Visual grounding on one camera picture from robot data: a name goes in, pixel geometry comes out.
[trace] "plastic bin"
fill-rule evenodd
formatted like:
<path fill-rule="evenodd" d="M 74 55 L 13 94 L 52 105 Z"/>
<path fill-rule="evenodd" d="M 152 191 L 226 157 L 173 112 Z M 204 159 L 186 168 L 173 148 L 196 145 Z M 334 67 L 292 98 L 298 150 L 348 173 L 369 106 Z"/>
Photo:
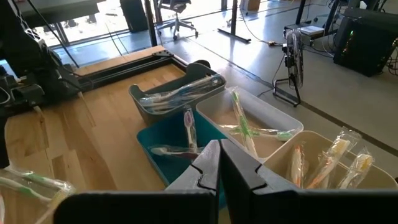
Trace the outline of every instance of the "plastic bin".
<path fill-rule="evenodd" d="M 197 129 L 198 147 L 205 147 L 211 140 L 225 139 L 225 135 L 211 125 L 204 117 L 193 112 Z M 177 113 L 163 121 L 143 129 L 137 135 L 137 140 L 141 144 L 149 161 L 158 172 L 165 185 L 170 185 L 179 177 L 191 164 L 191 160 L 172 156 L 158 156 L 153 154 L 149 147 L 158 144 L 170 146 L 188 147 L 187 134 L 183 122 L 183 113 Z M 220 209 L 226 206 L 226 200 L 222 185 L 220 189 Z"/>
<path fill-rule="evenodd" d="M 132 96 L 139 113 L 141 114 L 143 120 L 147 125 L 151 125 L 156 123 L 157 121 L 160 121 L 166 117 L 172 116 L 173 114 L 179 112 L 182 110 L 184 105 L 178 106 L 172 110 L 166 111 L 165 113 L 162 114 L 154 114 L 152 112 L 149 112 L 145 110 L 145 108 L 140 104 L 139 99 L 142 97 L 145 97 L 145 94 L 154 94 L 154 93 L 161 93 L 165 91 L 172 91 L 180 88 L 181 86 L 184 86 L 186 84 L 189 84 L 191 82 L 194 82 L 196 80 L 199 80 L 201 78 L 205 78 L 207 75 L 215 75 L 217 74 L 215 71 L 211 70 L 210 68 L 200 64 L 200 63 L 191 63 L 187 66 L 187 72 L 186 74 L 178 78 L 176 80 L 173 80 L 168 83 L 164 83 L 163 85 L 157 86 L 153 89 L 150 89 L 148 91 L 141 91 L 137 85 L 133 85 L 129 89 L 129 93 Z M 194 99 L 192 101 L 189 101 L 188 105 L 190 105 L 192 108 L 195 108 L 196 104 L 205 98 L 208 98 L 209 96 L 213 96 L 214 94 L 217 94 L 221 91 L 224 90 L 226 81 L 224 78 L 223 79 L 223 84 L 220 85 L 220 87 L 215 88 L 214 90 L 208 92 L 207 94 Z"/>
<path fill-rule="evenodd" d="M 292 129 L 302 131 L 304 129 L 300 121 L 297 121 L 270 104 L 260 100 L 246 90 L 235 88 L 239 92 L 240 101 L 250 126 L 255 128 L 278 129 L 281 131 L 289 131 Z M 243 140 L 240 134 L 232 136 L 219 126 L 219 124 L 238 125 L 229 89 L 230 88 L 198 103 L 197 111 L 223 132 L 228 139 L 243 149 Z M 261 158 L 268 158 L 273 152 L 280 148 L 284 142 L 272 138 L 264 139 L 255 137 L 254 143 L 258 156 Z"/>
<path fill-rule="evenodd" d="M 279 148 L 270 158 L 265 162 L 265 166 L 274 171 L 282 177 L 287 174 L 287 169 L 291 163 L 293 146 L 296 143 L 305 141 L 304 155 L 305 160 L 308 161 L 308 174 L 319 164 L 318 155 L 323 151 L 328 150 L 332 141 L 312 131 L 302 131 L 296 134 L 292 139 L 287 141 L 281 148 Z M 350 163 L 355 159 L 356 155 L 348 152 L 345 155 Z M 336 167 L 335 173 L 331 180 L 331 187 L 335 187 L 340 183 L 345 176 L 348 167 L 342 163 Z M 359 189 L 398 189 L 398 184 L 386 171 L 372 166 L 365 177 L 365 179 L 358 185 Z"/>

